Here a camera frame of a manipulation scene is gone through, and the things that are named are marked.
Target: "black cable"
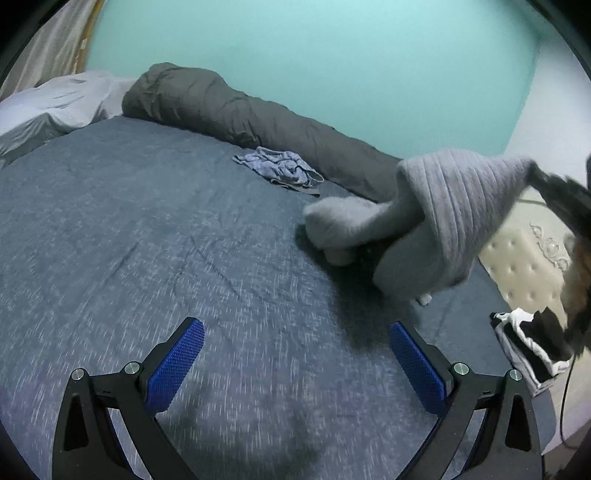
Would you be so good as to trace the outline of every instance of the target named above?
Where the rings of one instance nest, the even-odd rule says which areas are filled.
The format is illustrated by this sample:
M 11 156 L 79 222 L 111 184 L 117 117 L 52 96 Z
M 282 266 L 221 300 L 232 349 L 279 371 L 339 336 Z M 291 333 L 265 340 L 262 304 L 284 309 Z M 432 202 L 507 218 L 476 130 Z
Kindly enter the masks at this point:
M 560 407 L 560 440 L 562 444 L 568 448 L 569 450 L 576 450 L 579 446 L 569 445 L 566 443 L 566 439 L 564 438 L 564 431 L 563 431 L 563 419 L 564 419 L 564 404 L 566 403 L 566 392 L 569 389 L 570 383 L 570 376 L 573 373 L 574 361 L 576 360 L 576 356 L 573 355 L 573 363 L 570 364 L 569 376 L 566 378 L 566 385 L 564 386 L 564 394 L 562 395 L 562 405 Z

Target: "blue gripper pad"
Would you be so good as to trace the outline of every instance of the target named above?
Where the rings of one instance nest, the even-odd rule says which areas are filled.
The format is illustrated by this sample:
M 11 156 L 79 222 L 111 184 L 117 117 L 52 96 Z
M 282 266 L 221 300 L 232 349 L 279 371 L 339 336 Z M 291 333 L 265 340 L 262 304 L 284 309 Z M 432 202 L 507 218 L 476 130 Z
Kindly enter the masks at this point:
M 197 319 L 190 320 L 192 322 L 148 379 L 145 408 L 152 416 L 168 409 L 203 347 L 203 324 Z
M 425 410 L 444 417 L 447 413 L 445 384 L 400 322 L 390 325 L 390 348 Z

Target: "white wall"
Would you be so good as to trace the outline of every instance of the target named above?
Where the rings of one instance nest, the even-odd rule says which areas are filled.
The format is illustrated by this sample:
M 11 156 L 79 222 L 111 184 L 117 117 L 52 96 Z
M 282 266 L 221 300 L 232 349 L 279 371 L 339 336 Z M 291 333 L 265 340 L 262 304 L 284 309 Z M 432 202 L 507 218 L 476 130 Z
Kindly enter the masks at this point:
M 543 32 L 530 93 L 505 150 L 586 184 L 591 153 L 591 80 L 564 40 Z

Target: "bed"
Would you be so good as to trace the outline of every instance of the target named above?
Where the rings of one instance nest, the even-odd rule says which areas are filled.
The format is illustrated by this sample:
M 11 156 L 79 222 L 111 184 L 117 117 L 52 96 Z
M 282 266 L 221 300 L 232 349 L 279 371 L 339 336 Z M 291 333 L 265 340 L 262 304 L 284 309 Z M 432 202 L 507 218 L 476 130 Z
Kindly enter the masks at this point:
M 389 350 L 397 318 L 452 362 L 509 369 L 488 318 L 508 305 L 480 264 L 426 307 L 386 301 L 362 264 L 331 267 L 310 246 L 302 209 L 314 198 L 237 165 L 242 152 L 115 117 L 0 171 L 0 420 L 41 479 L 72 370 L 118 371 L 187 315 L 204 322 L 205 345 L 158 418 L 202 480 L 395 478 L 436 421 Z M 329 181 L 320 193 L 349 194 Z M 534 409 L 544 448 L 548 392 Z

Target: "gray towel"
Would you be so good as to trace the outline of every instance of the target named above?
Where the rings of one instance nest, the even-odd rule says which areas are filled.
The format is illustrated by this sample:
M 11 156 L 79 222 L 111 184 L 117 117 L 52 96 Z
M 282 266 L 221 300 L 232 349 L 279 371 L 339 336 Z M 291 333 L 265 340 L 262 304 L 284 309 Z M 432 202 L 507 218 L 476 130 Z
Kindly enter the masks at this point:
M 393 201 L 323 199 L 304 209 L 306 232 L 321 249 L 391 238 L 373 281 L 387 295 L 417 298 L 467 278 L 527 185 L 531 163 L 467 150 L 402 160 Z

